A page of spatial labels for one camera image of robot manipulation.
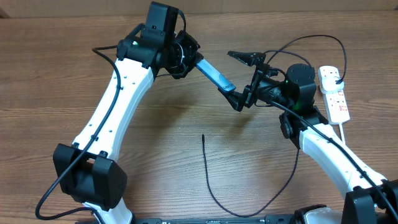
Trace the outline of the blue Galaxy smartphone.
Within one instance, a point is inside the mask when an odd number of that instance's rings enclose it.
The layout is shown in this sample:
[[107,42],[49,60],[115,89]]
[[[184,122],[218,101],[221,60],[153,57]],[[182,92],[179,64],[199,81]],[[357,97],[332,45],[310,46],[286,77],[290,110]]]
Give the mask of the blue Galaxy smartphone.
[[199,69],[212,83],[214,83],[223,93],[228,93],[236,89],[222,73],[220,73],[211,63],[205,59],[197,62],[196,68]]

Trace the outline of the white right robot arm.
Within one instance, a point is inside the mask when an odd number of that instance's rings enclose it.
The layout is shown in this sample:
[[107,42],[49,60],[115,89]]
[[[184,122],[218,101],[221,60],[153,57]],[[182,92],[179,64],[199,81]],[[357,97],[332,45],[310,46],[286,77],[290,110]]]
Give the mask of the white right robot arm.
[[256,68],[242,93],[225,94],[234,109],[241,111],[258,100],[282,109],[279,119],[284,137],[320,166],[344,199],[340,212],[326,205],[298,209],[295,223],[397,223],[397,181],[367,166],[336,136],[314,105],[317,86],[312,66],[293,64],[278,82],[273,77],[279,69],[265,63],[264,53],[229,51],[228,55]]

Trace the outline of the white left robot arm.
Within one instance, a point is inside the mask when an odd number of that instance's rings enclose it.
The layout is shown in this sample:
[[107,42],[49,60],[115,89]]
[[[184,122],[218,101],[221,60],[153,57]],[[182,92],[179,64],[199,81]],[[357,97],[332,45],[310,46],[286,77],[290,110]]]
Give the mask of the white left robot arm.
[[112,78],[95,112],[71,145],[53,154],[54,187],[91,212],[97,223],[134,223],[123,196],[127,174],[118,165],[127,127],[161,69],[183,78],[196,65],[199,44],[186,30],[176,30],[183,12],[152,2],[145,23],[115,45]]

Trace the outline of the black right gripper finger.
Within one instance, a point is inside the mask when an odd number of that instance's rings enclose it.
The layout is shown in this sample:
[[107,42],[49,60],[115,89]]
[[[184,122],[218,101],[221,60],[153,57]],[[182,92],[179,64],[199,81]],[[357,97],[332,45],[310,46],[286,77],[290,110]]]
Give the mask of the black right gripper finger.
[[219,89],[219,92],[227,99],[228,103],[235,111],[241,112],[243,107],[247,106],[246,100],[248,98],[249,90],[246,88],[242,93],[235,90],[223,92],[221,89]]
[[264,52],[237,52],[232,50],[228,52],[228,55],[247,66],[258,66],[264,63],[266,57]]

